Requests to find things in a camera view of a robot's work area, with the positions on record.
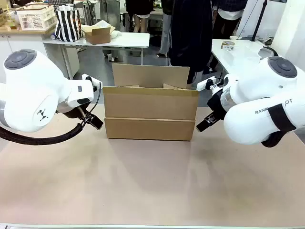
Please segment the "bystander in plaid shirt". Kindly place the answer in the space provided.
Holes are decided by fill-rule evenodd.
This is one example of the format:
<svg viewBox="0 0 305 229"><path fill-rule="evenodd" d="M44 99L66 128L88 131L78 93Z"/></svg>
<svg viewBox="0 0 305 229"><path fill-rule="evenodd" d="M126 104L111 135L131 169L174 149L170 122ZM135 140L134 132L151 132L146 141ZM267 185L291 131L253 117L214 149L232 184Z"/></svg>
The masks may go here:
<svg viewBox="0 0 305 229"><path fill-rule="evenodd" d="M217 15L213 26L213 39L229 39L233 34L248 0L212 0Z"/></svg>

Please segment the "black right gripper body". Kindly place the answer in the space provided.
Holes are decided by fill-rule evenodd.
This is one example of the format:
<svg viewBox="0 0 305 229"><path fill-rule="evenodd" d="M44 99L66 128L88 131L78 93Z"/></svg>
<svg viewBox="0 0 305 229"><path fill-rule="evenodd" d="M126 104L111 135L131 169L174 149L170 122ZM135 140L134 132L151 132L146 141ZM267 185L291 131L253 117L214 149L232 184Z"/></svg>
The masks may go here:
<svg viewBox="0 0 305 229"><path fill-rule="evenodd" d="M216 92L207 102L207 105L213 111L212 115L215 119L224 119L226 111L221 104L221 95L223 90Z"/></svg>

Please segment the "white plastic lattice crate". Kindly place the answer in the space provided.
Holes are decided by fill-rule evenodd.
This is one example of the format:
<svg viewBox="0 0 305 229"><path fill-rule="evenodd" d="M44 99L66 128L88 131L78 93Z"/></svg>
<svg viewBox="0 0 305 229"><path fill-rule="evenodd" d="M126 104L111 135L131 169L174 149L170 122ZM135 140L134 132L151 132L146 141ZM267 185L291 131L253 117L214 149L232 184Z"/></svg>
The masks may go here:
<svg viewBox="0 0 305 229"><path fill-rule="evenodd" d="M47 31L57 23L52 4L32 3L16 9L23 31Z"/></svg>

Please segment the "white table with metal legs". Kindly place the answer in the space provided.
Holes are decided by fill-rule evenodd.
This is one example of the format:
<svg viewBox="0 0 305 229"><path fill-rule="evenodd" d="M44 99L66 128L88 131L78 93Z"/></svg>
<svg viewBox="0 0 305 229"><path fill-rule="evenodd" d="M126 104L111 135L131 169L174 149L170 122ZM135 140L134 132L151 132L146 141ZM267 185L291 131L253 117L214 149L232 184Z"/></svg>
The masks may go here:
<svg viewBox="0 0 305 229"><path fill-rule="evenodd" d="M59 40L52 40L47 38L43 40L44 44L56 44L62 47L98 47L105 50L137 50L141 52L141 65L143 65L144 59L144 49L149 47L150 34L149 33L131 33L131 32L122 32L121 35L112 39L109 43L103 44L91 44L85 40L85 38L80 38L76 42L61 42Z"/></svg>

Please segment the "bystander in grey trousers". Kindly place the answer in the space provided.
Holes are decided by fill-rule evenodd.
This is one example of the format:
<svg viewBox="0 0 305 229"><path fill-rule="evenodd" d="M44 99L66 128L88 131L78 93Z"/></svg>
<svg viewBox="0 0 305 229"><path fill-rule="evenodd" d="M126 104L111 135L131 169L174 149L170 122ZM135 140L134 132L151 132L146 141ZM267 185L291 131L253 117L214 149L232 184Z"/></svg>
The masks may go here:
<svg viewBox="0 0 305 229"><path fill-rule="evenodd" d="M162 38L158 58L165 58L169 50L171 19L174 0L161 0L163 10Z"/></svg>

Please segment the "person in dark sweatshirt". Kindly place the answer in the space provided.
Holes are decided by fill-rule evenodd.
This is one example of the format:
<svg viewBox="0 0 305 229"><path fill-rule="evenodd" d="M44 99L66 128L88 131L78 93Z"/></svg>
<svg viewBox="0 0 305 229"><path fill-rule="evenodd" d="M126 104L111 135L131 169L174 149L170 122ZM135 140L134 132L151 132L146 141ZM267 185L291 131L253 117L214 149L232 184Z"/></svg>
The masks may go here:
<svg viewBox="0 0 305 229"><path fill-rule="evenodd" d="M213 39L211 0L174 0L171 19L172 66L189 67L187 84L210 60Z"/></svg>

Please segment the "black stand pole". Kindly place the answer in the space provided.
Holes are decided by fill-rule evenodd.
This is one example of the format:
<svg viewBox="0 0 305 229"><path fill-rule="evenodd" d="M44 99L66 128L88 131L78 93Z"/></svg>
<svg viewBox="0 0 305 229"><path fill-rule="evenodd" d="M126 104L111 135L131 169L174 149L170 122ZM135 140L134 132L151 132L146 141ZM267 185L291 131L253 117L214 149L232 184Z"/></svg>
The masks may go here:
<svg viewBox="0 0 305 229"><path fill-rule="evenodd" d="M259 27L260 27L260 24L261 24L263 15L264 15L265 8L266 8L266 6L267 6L267 2L268 2L268 0L264 0L264 2L263 2L262 9L261 9L261 12L260 12L260 15L259 15L259 18L258 18L256 27L255 27L255 30L254 30L253 35L252 35L252 37L251 37L251 41L252 41L252 42L255 41L256 35L257 35L257 33L258 33L258 30L259 30Z"/></svg>

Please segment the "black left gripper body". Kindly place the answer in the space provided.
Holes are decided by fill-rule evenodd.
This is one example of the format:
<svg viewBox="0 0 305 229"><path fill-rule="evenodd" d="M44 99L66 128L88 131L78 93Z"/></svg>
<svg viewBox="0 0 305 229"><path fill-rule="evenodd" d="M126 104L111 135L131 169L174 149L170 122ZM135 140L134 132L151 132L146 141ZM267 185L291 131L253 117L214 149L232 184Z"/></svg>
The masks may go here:
<svg viewBox="0 0 305 229"><path fill-rule="evenodd" d="M83 119L85 117L85 115L87 114L86 108L87 108L87 105L80 105L77 107L69 107L67 105L58 105L56 112L62 113L66 117L71 118L71 119L75 119L75 118Z"/></svg>

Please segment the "white cabinet with wooden top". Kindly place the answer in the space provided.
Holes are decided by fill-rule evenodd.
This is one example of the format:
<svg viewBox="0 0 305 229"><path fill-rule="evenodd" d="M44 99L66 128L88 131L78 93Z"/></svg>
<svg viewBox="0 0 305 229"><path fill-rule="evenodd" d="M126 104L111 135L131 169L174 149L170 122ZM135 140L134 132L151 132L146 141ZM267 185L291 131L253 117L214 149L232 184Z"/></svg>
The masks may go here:
<svg viewBox="0 0 305 229"><path fill-rule="evenodd" d="M38 50L53 61L68 77L64 55L61 46L57 44L45 44L43 41L50 38L55 26L47 31L20 31L17 29L7 30L7 26L0 27L0 83L4 82L4 60L12 53L21 49Z"/></svg>

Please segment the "black white striped bag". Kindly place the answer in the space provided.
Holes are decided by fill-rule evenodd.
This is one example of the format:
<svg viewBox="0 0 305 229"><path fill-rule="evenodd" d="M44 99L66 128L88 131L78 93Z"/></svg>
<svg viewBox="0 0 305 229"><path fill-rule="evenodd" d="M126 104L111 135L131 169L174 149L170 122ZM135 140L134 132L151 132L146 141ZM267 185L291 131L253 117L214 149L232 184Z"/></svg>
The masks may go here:
<svg viewBox="0 0 305 229"><path fill-rule="evenodd" d="M79 11L72 5L58 6L55 37L62 42L75 42L82 36Z"/></svg>

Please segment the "white crumpled packing sheet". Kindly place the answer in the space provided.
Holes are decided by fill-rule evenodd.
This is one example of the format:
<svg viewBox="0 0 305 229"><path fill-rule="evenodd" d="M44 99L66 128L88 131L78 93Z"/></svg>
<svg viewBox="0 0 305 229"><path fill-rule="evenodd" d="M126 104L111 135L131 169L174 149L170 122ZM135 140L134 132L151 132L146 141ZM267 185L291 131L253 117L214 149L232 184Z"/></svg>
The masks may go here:
<svg viewBox="0 0 305 229"><path fill-rule="evenodd" d="M108 22L101 20L92 26L92 35L110 36L110 39L115 39L122 35L122 32L110 25Z"/></svg>

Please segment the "bystander in black jacket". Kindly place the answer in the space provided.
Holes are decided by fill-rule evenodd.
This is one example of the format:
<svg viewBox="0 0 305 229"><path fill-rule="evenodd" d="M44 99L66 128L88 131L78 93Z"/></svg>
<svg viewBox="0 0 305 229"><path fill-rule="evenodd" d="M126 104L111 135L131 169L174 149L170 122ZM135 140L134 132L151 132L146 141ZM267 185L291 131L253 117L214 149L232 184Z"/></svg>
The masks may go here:
<svg viewBox="0 0 305 229"><path fill-rule="evenodd" d="M134 33L146 33L146 23L153 11L154 0L126 0L126 11L134 17Z"/></svg>

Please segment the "white glossy side table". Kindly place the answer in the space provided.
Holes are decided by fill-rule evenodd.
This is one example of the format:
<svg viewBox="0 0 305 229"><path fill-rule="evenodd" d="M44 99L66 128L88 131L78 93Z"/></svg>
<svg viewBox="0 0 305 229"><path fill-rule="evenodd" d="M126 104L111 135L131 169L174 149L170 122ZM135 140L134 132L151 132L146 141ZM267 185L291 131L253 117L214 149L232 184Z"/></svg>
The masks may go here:
<svg viewBox="0 0 305 229"><path fill-rule="evenodd" d="M223 41L227 40L213 39L212 54L227 73L241 75L257 71L261 59L259 51L264 46L260 41L230 40L237 46L233 52L221 49Z"/></svg>

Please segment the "large brown cardboard box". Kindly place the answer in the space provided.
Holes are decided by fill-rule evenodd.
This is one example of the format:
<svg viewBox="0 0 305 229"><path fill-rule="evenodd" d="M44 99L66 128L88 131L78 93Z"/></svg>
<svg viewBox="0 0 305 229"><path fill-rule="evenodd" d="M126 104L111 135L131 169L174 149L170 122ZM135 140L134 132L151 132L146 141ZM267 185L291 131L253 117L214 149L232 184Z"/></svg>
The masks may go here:
<svg viewBox="0 0 305 229"><path fill-rule="evenodd" d="M188 67L112 65L114 86L103 87L111 139L190 141L199 101L186 88Z"/></svg>

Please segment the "small open cardboard box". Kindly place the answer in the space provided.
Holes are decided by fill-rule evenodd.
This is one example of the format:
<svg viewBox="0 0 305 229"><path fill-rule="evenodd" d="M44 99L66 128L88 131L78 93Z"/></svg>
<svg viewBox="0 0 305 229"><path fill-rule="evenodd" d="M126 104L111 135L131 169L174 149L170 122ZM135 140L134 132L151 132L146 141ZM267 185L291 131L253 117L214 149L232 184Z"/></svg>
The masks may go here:
<svg viewBox="0 0 305 229"><path fill-rule="evenodd" d="M111 42L110 33L112 32L111 26L99 27L99 26L81 26L84 33L85 40L90 44L104 44Z"/></svg>

